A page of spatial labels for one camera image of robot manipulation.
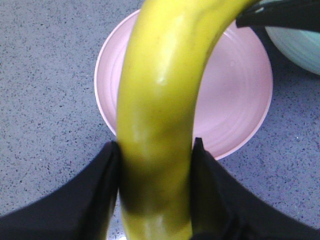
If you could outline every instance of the gray speckled countertop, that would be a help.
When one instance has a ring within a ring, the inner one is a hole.
[[[96,104],[94,69],[106,37],[141,4],[0,1],[0,215],[54,191],[115,139]],[[256,135],[220,162],[267,203],[320,228],[320,77],[256,32],[274,75],[270,110]]]

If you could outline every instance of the banana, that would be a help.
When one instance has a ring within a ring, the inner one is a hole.
[[[201,78],[213,47],[257,0],[146,0],[124,59],[117,105],[129,240],[192,235],[189,172]]]

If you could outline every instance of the speckled floor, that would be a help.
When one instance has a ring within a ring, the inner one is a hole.
[[[142,0],[0,1],[0,215],[57,189],[115,139],[94,94],[112,29]],[[320,76],[287,60],[256,29],[273,97],[256,135],[220,162],[261,199],[320,228]],[[121,236],[119,211],[109,238]]]

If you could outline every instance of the pink plate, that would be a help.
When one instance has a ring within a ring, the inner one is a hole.
[[[127,43],[139,11],[124,19],[99,53],[94,91],[100,113],[116,135],[117,94]],[[242,147],[264,121],[272,97],[269,58],[250,28],[232,23],[206,66],[197,100],[194,137],[217,160]]]

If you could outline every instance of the yellow banana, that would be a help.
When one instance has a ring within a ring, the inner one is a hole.
[[[224,30],[255,2],[143,4],[126,51],[117,106],[120,198],[129,240],[192,235],[189,170],[200,81]]]

